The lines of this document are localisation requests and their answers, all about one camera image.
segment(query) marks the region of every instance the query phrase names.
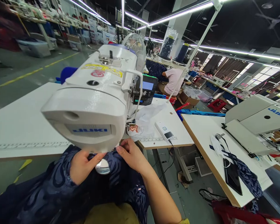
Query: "digital display screen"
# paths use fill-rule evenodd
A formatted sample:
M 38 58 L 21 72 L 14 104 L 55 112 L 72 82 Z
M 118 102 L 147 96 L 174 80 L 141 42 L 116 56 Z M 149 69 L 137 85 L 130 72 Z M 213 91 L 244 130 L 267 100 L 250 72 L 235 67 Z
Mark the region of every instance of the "digital display screen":
M 150 83 L 150 82 L 143 82 L 143 89 L 147 89 L 147 90 L 152 90 L 152 87 L 153 87 L 153 83 Z

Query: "red sticker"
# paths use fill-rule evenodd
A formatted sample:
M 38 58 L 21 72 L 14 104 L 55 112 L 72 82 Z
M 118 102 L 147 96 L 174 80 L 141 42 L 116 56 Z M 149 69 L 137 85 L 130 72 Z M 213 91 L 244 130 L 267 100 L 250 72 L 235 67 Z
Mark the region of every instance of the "red sticker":
M 103 77 L 104 76 L 105 71 L 102 70 L 94 70 L 91 75 L 95 76 L 95 77 Z

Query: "control panel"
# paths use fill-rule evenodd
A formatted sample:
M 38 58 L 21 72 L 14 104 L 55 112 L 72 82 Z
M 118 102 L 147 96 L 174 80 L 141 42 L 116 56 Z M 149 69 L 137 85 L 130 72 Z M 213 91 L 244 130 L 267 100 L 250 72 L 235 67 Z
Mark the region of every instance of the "control panel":
M 138 104 L 138 101 L 140 101 L 139 105 L 147 106 L 152 103 L 153 95 L 156 91 L 156 86 L 158 84 L 158 79 L 156 77 L 143 75 L 143 87 L 142 87 L 142 97 L 139 99 L 140 94 L 137 94 L 140 92 L 140 79 L 136 82 L 136 91 L 134 95 L 134 102 L 133 104 Z

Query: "gray floor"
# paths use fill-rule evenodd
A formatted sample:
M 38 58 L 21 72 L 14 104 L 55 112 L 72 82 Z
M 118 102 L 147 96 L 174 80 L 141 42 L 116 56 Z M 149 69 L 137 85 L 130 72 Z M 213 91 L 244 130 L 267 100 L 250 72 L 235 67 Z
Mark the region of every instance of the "gray floor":
M 72 56 L 68 59 L 64 59 L 54 65 L 45 67 L 53 62 L 56 62 L 62 58 L 70 56 L 76 53 L 71 49 L 59 48 L 56 52 L 52 52 L 52 55 L 47 58 L 33 58 L 25 55 L 22 52 L 10 52 L 0 49 L 0 60 L 6 66 L 11 68 L 0 68 L 0 85 L 20 77 L 24 74 L 32 72 L 36 69 L 43 68 L 34 74 L 19 79 L 8 85 L 0 87 L 0 109 L 9 103 L 19 99 L 25 94 L 33 91 L 39 86 L 47 83 L 54 82 L 55 77 L 60 76 L 61 70 L 66 66 L 79 67 L 92 53 L 91 50 L 84 49 L 83 52 Z M 198 110 L 211 111 L 206 103 L 199 102 L 197 104 Z M 45 171 L 48 164 L 58 157 L 43 157 L 33 159 L 32 163 L 21 171 L 18 171 L 25 160 L 15 161 L 0 161 L 0 194 L 4 192 L 6 187 L 14 182 L 19 177 L 17 183 L 28 180 Z M 148 159 L 151 165 L 155 164 L 155 160 L 152 156 L 152 151 L 148 151 Z M 156 172 L 160 175 L 159 164 L 154 166 Z M 213 175 L 200 177 L 198 174 L 193 174 L 193 183 L 185 189 L 183 185 L 177 180 L 177 172 L 180 171 L 177 161 L 167 172 L 174 177 L 175 185 L 179 194 L 180 201 L 183 206 L 186 217 L 190 220 L 191 224 L 196 223 L 219 223 L 218 217 L 213 213 L 212 208 L 206 201 L 199 195 L 198 190 L 200 188 L 210 187 L 214 193 L 223 195 L 223 191 Z M 148 212 L 148 223 L 154 223 L 152 213 Z

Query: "juki logo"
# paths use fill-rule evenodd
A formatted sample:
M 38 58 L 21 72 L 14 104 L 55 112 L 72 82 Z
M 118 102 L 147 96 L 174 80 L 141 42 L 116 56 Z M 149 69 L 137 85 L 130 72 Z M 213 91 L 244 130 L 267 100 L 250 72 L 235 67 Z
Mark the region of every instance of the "juki logo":
M 97 129 L 97 128 L 81 129 L 81 128 L 79 128 L 79 130 L 73 130 L 73 132 L 107 132 L 107 131 L 108 131 L 108 129 L 106 129 L 106 128 L 105 129 L 102 129 L 102 128 L 99 128 L 99 129 Z
M 268 108 L 268 110 L 280 116 L 280 112 L 276 111 L 275 109 Z

